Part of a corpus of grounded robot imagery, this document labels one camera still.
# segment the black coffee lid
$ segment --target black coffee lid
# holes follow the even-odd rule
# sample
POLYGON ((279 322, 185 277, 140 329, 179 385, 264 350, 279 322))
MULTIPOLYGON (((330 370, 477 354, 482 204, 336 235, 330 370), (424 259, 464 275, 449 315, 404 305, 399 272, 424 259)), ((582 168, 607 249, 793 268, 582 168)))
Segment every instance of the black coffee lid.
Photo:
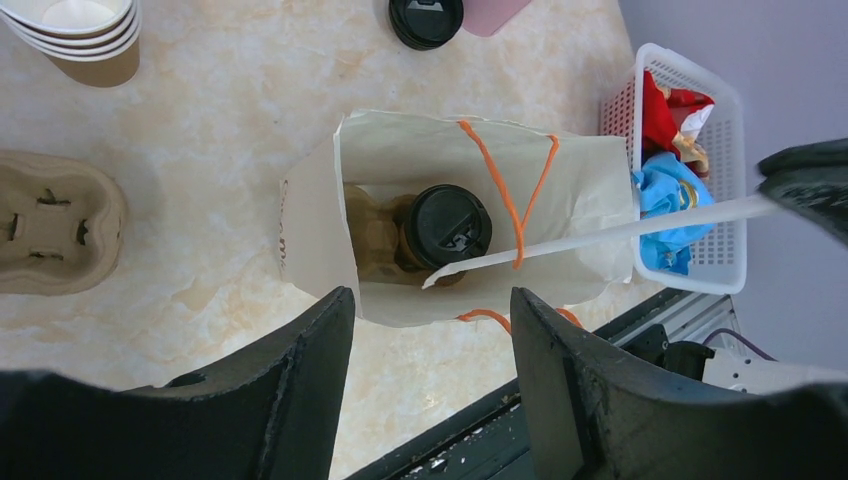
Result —
POLYGON ((463 16, 462 0, 389 0, 392 29, 415 50, 447 43, 462 26, 463 16))
POLYGON ((437 185, 419 195, 403 224, 409 249, 422 265, 445 265, 481 257, 492 243, 492 219, 480 200, 455 185, 437 185))

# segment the plastic basket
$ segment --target plastic basket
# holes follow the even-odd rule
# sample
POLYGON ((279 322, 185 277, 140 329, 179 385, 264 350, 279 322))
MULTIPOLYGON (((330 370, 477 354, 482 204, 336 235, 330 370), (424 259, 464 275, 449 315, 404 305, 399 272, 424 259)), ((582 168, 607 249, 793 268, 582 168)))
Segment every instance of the plastic basket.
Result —
MULTIPOLYGON (((648 43, 636 53, 636 64, 601 104, 601 134, 627 139, 627 154, 634 172, 642 169, 642 71, 648 70, 658 85, 706 93, 715 107, 698 136, 710 159, 707 188, 716 202, 745 196, 745 160, 742 108, 737 93, 715 74, 683 56, 648 43)), ((635 212, 638 220, 639 211, 635 212)), ((737 293, 747 274, 747 232, 744 220, 718 224, 692 245, 689 275, 648 269, 633 239, 636 270, 643 277, 668 287, 712 294, 737 293)))

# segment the white straw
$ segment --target white straw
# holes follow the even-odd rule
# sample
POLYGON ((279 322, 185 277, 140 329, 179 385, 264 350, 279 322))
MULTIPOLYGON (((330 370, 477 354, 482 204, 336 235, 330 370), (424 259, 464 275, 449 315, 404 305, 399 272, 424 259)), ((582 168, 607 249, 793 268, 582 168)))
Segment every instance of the white straw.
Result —
MULTIPOLYGON (((605 228, 603 230, 598 230, 597 232, 532 245, 524 249, 524 258, 564 252, 566 250, 573 250, 575 248, 585 247, 595 243, 620 240, 647 233, 670 230, 672 228, 703 225, 708 223, 731 222, 745 218, 761 217, 764 215, 771 215, 778 211, 780 211, 780 207, 777 204, 759 194, 755 194, 750 197, 716 203, 708 207, 683 210, 680 212, 670 213, 668 215, 605 228)), ((430 288, 436 284, 436 280, 448 275, 512 262, 515 260, 516 255, 518 255, 518 250, 510 250, 507 252, 495 253, 492 255, 486 255, 445 265, 434 274, 430 275, 430 277, 424 282, 424 286, 421 288, 430 288)))

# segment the paper bag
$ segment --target paper bag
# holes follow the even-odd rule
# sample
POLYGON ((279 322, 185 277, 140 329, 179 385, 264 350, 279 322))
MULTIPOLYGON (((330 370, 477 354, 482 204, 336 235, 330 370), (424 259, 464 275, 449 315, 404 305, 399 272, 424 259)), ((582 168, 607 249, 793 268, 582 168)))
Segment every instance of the paper bag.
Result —
MULTIPOLYGON (((523 213, 539 182, 548 131, 463 117, 483 139, 523 213)), ((353 289, 357 315, 388 326, 454 319, 474 309, 509 313, 510 290, 527 287, 552 305, 582 303, 611 282, 628 281, 628 240, 469 272, 450 287, 422 290, 359 282, 346 222, 343 184, 383 188, 391 195, 454 184, 474 193, 492 219, 488 253, 515 245, 504 201, 477 145, 457 119, 357 111, 335 135, 298 163, 282 182, 280 256, 284 276, 315 296, 353 289)), ((525 230, 534 245, 632 221, 635 211, 625 141, 557 133, 560 148, 525 230)))

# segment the wall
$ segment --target wall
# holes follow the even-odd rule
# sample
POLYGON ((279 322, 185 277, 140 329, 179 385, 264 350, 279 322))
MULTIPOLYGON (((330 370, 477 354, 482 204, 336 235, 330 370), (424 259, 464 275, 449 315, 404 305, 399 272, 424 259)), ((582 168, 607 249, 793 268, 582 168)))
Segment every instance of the wall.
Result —
MULTIPOLYGON (((739 91, 749 191, 769 154, 848 137, 848 2, 620 3, 634 47, 671 48, 739 91)), ((742 332, 779 360, 848 370, 848 249, 788 213, 748 229, 742 332)))

